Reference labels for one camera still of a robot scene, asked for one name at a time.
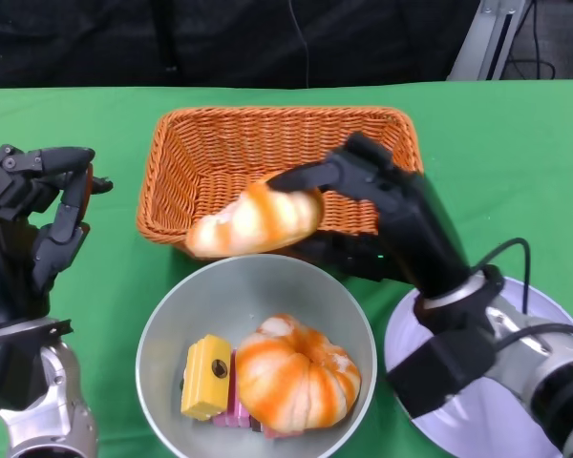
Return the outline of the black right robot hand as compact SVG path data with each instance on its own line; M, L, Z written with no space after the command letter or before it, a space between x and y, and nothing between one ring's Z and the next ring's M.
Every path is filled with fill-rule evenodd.
M430 299L458 289L471 275L432 183L399 168L391 153L366 135L351 134L324 159L283 172L268 185L281 192L333 191L375 208L375 234L318 230L293 247L305 260L363 279L402 281Z

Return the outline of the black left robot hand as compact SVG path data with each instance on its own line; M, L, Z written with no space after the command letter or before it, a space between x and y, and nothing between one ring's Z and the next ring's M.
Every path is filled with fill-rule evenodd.
M113 188L95 177L95 155L86 147L0 147L0 328L48 315L57 275L90 232L91 196Z

